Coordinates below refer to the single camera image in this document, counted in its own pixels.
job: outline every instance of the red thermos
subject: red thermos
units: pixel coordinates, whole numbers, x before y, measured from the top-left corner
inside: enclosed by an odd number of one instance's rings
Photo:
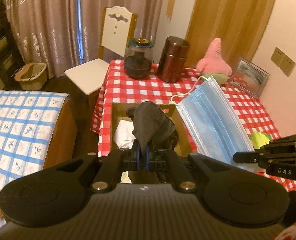
[[[170,36],[164,44],[157,76],[164,82],[178,82],[188,56],[190,44],[178,37]]]

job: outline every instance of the mask ear loop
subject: mask ear loop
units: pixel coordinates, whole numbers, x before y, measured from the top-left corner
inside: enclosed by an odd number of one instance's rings
[[[192,89],[190,89],[189,92],[187,92],[187,93],[185,93],[185,94],[177,94],[177,95],[174,95],[174,96],[172,96],[172,97],[170,98],[170,101],[171,101],[174,105],[177,106],[178,104],[177,104],[176,102],[173,101],[173,98],[174,98],[174,97],[178,97],[178,96],[185,96],[185,95],[187,95],[187,94],[190,94],[190,93],[192,92],[192,90],[194,90],[195,85],[196,85],[197,82],[200,80],[200,78],[203,78],[203,79],[209,81],[209,79],[206,78],[206,77],[204,77],[204,76],[200,76],[200,77],[198,77],[197,81],[193,84]]]

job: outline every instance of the blue and white checkered tablecloth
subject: blue and white checkered tablecloth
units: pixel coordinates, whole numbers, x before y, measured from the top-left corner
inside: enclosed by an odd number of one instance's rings
[[[42,170],[67,96],[0,90],[0,190],[14,179]],[[4,223],[0,218],[0,227]]]

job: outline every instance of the thermos lid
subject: thermos lid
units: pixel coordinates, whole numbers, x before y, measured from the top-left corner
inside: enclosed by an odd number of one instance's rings
[[[189,48],[190,44],[188,41],[178,37],[169,36],[166,38],[163,51],[166,54],[184,58],[188,56]]]
[[[153,47],[153,42],[149,41],[145,38],[132,38],[129,40],[128,47],[134,46],[134,47],[139,47],[139,48],[152,48]]]

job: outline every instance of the white chair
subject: white chair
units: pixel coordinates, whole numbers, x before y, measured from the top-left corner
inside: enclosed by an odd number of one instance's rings
[[[128,41],[134,36],[137,17],[137,14],[129,12],[125,7],[105,8],[98,58],[65,71],[66,76],[88,96],[90,109],[96,103],[95,98],[109,66],[109,63],[102,59],[104,48],[124,57]]]

